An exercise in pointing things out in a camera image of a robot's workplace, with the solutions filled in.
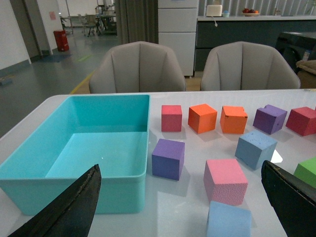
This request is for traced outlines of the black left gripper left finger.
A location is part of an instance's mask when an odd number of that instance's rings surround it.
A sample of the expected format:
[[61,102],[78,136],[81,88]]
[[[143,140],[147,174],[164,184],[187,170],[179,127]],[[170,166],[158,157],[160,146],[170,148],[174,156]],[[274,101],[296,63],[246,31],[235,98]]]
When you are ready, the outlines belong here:
[[86,237],[95,215],[102,175],[94,165],[11,237]]

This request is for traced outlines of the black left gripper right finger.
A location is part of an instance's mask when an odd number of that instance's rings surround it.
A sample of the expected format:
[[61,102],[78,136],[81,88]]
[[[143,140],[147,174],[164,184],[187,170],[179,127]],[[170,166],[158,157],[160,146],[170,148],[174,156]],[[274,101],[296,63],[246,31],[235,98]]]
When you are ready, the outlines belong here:
[[289,237],[316,235],[316,189],[266,160],[261,182],[271,206]]

